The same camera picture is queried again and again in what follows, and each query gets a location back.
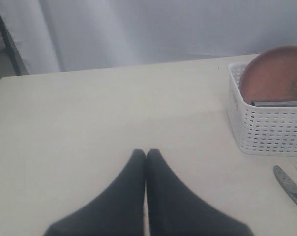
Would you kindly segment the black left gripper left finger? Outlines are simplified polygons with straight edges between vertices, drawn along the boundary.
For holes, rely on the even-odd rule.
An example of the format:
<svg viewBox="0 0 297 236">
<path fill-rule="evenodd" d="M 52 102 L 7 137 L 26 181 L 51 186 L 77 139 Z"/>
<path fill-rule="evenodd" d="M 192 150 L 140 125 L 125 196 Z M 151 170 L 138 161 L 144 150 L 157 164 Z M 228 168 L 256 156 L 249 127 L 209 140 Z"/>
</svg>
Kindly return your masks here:
<svg viewBox="0 0 297 236">
<path fill-rule="evenodd" d="M 53 223 L 45 235 L 144 235 L 145 162 L 145 153 L 133 150 L 123 170 L 99 196 Z"/>
</svg>

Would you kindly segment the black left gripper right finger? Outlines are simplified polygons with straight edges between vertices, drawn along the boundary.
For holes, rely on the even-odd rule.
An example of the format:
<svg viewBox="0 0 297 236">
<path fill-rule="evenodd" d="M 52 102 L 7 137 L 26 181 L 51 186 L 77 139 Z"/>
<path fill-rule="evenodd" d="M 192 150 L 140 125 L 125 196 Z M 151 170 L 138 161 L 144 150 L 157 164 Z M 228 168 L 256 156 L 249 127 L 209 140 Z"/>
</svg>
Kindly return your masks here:
<svg viewBox="0 0 297 236">
<path fill-rule="evenodd" d="M 251 236 L 244 223 L 194 194 L 168 166 L 161 152 L 146 158 L 149 228 L 152 236 Z"/>
</svg>

